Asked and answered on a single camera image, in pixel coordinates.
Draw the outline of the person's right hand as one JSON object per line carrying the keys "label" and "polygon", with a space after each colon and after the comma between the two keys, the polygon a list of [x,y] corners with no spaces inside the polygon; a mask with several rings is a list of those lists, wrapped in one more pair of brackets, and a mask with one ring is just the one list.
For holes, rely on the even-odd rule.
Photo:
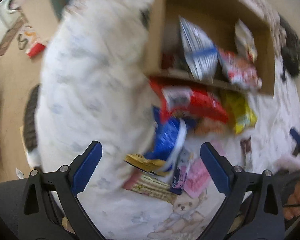
{"label": "person's right hand", "polygon": [[291,220],[300,216],[300,180],[297,182],[294,192],[288,197],[288,207],[283,208],[283,214],[286,220]]}

